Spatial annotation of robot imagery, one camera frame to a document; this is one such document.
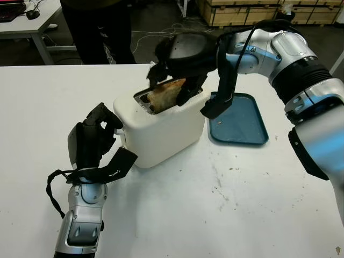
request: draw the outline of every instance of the robotic hand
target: robotic hand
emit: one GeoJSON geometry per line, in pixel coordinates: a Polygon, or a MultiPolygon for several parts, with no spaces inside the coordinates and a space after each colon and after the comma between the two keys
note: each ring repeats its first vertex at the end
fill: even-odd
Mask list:
{"type": "Polygon", "coordinates": [[[74,170],[55,171],[48,177],[47,185],[47,193],[63,218],[54,258],[95,256],[104,228],[102,208],[108,195],[106,184],[125,177],[137,159],[134,153],[120,147],[107,166],[98,168],[102,155],[116,140],[114,132],[122,127],[121,121],[100,103],[69,133],[69,158],[74,170]],[[67,183],[73,184],[66,215],[52,195],[51,181],[57,175],[63,175],[67,183]]]}
{"type": "Polygon", "coordinates": [[[205,80],[208,72],[218,69],[216,97],[201,109],[210,119],[231,106],[238,73],[268,77],[295,125],[289,133],[295,153],[309,174],[331,181],[344,224],[344,84],[332,78],[287,21],[264,20],[251,30],[218,39],[182,33],[161,42],[155,54],[159,62],[147,76],[151,87],[168,75],[187,78],[177,98],[179,106],[193,96],[194,84],[188,79],[205,80]]]}

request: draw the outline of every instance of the wooden crate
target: wooden crate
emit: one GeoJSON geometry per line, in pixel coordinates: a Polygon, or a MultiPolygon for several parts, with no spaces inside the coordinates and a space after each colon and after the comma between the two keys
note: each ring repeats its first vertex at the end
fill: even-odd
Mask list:
{"type": "Polygon", "coordinates": [[[288,4],[293,4],[294,6],[295,5],[316,5],[317,0],[284,0],[284,2],[288,4]]]}
{"type": "Polygon", "coordinates": [[[207,0],[210,6],[223,6],[223,5],[250,5],[250,4],[279,4],[284,0],[207,0]]]}
{"type": "Polygon", "coordinates": [[[277,7],[254,7],[249,8],[245,25],[252,25],[261,20],[272,20],[277,13],[277,7]]]}
{"type": "Polygon", "coordinates": [[[248,8],[215,8],[206,0],[197,0],[199,12],[209,26],[244,25],[248,14],[248,8]]]}
{"type": "Polygon", "coordinates": [[[340,8],[316,7],[312,12],[307,24],[333,24],[340,8]]]}
{"type": "Polygon", "coordinates": [[[293,12],[295,17],[292,20],[293,24],[307,24],[314,7],[294,7],[293,12]]]}
{"type": "Polygon", "coordinates": [[[248,8],[215,8],[212,26],[244,25],[248,8]]]}
{"type": "Polygon", "coordinates": [[[344,0],[281,0],[279,4],[289,3],[295,5],[327,5],[340,6],[344,4],[344,0]]]}
{"type": "Polygon", "coordinates": [[[339,6],[343,4],[343,0],[318,0],[317,5],[330,5],[330,6],[339,6]]]}

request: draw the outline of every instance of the bread slice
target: bread slice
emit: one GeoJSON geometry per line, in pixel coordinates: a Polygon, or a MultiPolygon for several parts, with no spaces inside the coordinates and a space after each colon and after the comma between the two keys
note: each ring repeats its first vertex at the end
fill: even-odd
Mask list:
{"type": "Polygon", "coordinates": [[[176,105],[179,92],[182,89],[185,79],[165,83],[147,95],[147,99],[154,109],[154,113],[160,113],[176,105]]]}

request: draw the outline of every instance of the keyboard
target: keyboard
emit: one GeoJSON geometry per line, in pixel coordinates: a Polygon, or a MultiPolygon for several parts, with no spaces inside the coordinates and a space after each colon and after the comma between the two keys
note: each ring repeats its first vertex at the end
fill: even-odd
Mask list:
{"type": "Polygon", "coordinates": [[[18,15],[25,12],[25,4],[2,4],[0,5],[0,23],[8,23],[18,15]]]}

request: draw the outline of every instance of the person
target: person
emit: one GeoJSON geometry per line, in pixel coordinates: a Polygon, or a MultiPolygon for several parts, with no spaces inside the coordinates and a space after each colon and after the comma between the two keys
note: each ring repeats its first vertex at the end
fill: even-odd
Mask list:
{"type": "Polygon", "coordinates": [[[85,65],[136,63],[130,50],[131,21],[125,0],[60,0],[76,49],[85,65]]]}

